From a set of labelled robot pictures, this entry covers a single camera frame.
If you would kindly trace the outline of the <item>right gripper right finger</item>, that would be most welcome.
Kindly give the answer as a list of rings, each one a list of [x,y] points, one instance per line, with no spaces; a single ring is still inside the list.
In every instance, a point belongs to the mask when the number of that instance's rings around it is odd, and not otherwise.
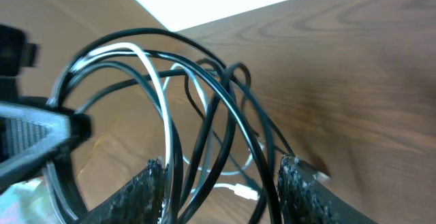
[[[306,161],[284,155],[278,171],[278,194],[284,223],[372,224],[319,179],[324,173]]]

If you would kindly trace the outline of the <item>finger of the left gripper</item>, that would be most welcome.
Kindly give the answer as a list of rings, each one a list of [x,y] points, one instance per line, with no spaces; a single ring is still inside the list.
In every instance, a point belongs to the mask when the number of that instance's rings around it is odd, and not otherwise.
[[[92,134],[92,120],[69,108],[50,108],[45,97],[1,102],[1,191],[70,153]]]

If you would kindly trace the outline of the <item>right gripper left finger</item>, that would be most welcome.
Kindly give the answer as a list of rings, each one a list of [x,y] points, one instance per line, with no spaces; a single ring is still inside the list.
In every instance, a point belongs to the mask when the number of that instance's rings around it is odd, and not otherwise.
[[[160,159],[147,166],[106,201],[80,220],[81,224],[155,224],[161,218],[166,169]]]

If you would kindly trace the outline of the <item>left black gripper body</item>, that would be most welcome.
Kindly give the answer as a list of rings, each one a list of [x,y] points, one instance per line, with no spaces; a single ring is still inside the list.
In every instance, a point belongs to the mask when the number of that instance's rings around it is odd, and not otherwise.
[[[1,101],[20,97],[17,78],[22,67],[35,67],[38,48],[23,30],[1,25]]]

